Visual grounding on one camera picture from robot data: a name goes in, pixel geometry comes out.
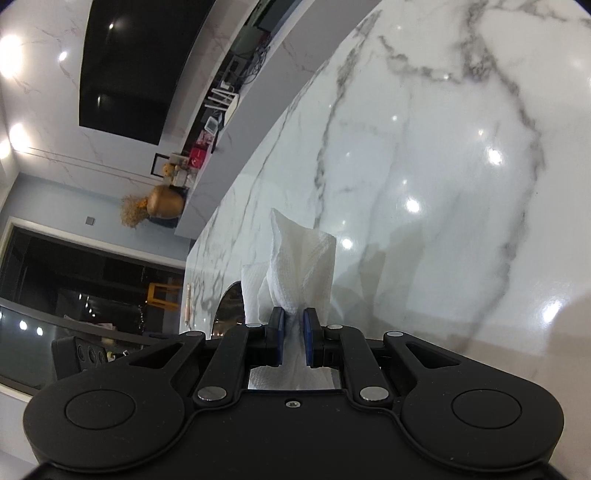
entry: white marble surface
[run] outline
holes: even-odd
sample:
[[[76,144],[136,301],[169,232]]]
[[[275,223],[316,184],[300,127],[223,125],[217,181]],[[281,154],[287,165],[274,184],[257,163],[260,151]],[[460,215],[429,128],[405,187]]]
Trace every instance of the white marble surface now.
[[[549,389],[591,478],[591,17],[567,0],[384,1],[256,150],[187,260],[207,330],[274,207],[337,236],[331,321]]]

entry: kitchen counter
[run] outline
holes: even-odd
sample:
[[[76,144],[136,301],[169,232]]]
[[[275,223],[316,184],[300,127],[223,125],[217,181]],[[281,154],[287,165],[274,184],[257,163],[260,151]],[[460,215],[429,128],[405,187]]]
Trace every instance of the kitchen counter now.
[[[404,330],[550,390],[591,478],[591,17],[384,1],[279,118],[187,259],[210,330],[272,207],[336,236],[330,323]]]

